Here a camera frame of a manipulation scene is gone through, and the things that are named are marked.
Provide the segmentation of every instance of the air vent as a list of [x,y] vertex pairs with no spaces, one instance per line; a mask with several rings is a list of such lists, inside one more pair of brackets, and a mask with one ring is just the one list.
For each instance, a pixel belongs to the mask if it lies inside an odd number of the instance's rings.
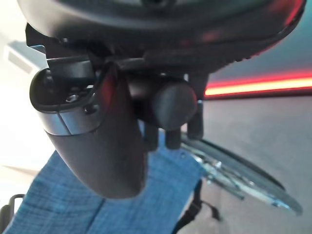
[[26,46],[25,42],[12,42],[4,48],[4,60],[20,68],[29,76],[34,76],[45,61],[44,55]]

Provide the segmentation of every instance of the red led light strip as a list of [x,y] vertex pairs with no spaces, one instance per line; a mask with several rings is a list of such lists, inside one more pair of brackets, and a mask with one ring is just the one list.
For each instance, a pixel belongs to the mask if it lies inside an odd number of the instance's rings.
[[241,95],[274,91],[312,90],[312,74],[279,75],[268,78],[256,78],[208,84],[206,97]]

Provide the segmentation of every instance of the wheelchair wheel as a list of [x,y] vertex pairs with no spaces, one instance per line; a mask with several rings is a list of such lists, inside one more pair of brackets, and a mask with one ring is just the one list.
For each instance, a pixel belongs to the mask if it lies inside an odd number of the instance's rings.
[[209,183],[217,184],[239,199],[250,195],[296,215],[302,214],[300,204],[287,194],[280,182],[242,157],[206,140],[190,140],[185,134],[182,148],[205,170]]

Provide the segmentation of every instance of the black strap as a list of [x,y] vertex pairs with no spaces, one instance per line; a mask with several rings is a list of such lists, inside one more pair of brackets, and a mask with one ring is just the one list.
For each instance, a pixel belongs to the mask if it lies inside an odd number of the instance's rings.
[[196,218],[196,216],[200,213],[202,209],[202,205],[205,204],[209,206],[212,210],[212,218],[216,219],[217,221],[220,221],[220,213],[219,210],[212,206],[211,204],[207,202],[203,202],[200,198],[200,192],[202,188],[202,180],[200,180],[195,189],[194,189],[194,198],[193,201],[188,208],[188,210],[184,213],[182,218],[178,221],[178,223],[175,226],[175,229],[173,230],[172,234],[177,234],[178,231],[180,231],[183,227],[188,225],[189,223],[193,222]]

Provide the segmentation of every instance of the blue fabric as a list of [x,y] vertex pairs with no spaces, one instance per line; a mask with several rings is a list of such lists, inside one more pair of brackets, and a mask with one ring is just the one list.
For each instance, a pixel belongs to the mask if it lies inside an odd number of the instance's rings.
[[186,151],[166,149],[160,135],[142,194],[107,200],[82,185],[55,152],[5,234],[170,234],[202,175]]

